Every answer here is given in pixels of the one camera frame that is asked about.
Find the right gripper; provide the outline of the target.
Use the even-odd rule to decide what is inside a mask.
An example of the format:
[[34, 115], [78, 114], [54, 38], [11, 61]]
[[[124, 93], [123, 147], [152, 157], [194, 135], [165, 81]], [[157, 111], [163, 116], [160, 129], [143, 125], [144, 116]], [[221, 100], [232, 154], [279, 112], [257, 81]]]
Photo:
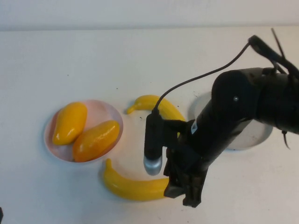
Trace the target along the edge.
[[204, 180], [209, 166], [234, 139], [234, 120], [218, 115], [199, 115], [186, 121], [166, 120], [164, 128], [180, 133], [178, 140], [168, 143], [164, 174], [169, 182], [164, 196], [185, 195], [183, 205], [196, 208], [201, 203], [203, 185], [192, 181]]

